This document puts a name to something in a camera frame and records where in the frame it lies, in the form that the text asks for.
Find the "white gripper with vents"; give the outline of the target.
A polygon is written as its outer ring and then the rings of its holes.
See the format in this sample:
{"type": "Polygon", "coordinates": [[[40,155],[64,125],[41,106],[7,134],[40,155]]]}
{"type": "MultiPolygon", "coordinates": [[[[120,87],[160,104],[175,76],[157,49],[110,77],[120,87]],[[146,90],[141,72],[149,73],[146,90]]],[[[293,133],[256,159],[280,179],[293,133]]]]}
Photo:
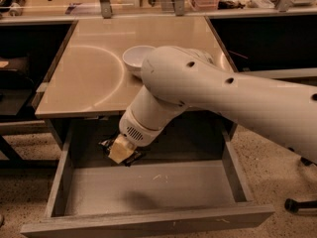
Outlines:
{"type": "Polygon", "coordinates": [[[119,122],[119,135],[113,142],[108,157],[117,164],[131,157],[137,147],[149,145],[161,132],[141,125],[127,109],[119,122]]]}

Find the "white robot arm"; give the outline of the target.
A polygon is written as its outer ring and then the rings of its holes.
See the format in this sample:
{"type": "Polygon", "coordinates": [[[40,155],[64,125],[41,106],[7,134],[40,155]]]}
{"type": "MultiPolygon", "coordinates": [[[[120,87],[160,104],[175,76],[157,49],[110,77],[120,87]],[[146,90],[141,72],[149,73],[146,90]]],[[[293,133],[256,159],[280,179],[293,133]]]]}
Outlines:
{"type": "Polygon", "coordinates": [[[189,107],[215,112],[317,162],[317,87],[233,73],[174,46],[136,46],[123,61],[143,86],[122,116],[109,158],[130,162],[189,107]]]}

